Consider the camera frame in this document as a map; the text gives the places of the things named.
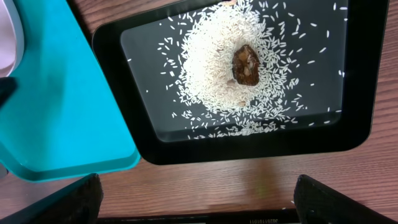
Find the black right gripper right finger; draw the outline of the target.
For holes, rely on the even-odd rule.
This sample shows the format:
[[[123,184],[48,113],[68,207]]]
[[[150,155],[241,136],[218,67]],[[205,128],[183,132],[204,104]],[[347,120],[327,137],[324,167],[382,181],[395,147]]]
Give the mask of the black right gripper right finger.
[[[394,220],[308,175],[298,177],[294,203],[301,223],[395,224]]]

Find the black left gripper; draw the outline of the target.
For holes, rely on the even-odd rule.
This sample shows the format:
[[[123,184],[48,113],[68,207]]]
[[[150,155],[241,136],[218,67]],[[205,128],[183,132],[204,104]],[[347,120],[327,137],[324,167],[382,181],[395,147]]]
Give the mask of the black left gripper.
[[[13,77],[3,77],[0,79],[0,107],[5,104],[9,97],[17,89],[17,81]]]

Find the large white pink plate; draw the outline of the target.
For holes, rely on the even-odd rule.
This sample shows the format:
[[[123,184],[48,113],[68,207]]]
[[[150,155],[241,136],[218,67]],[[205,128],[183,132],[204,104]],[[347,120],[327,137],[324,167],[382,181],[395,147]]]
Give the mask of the large white pink plate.
[[[1,78],[8,77],[24,55],[24,31],[13,0],[1,0]]]

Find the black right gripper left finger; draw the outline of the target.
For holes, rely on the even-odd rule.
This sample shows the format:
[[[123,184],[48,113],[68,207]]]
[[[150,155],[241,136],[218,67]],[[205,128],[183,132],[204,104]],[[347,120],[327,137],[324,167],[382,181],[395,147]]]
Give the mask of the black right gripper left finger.
[[[93,224],[98,218],[102,200],[100,177],[89,174],[1,219],[1,224]]]

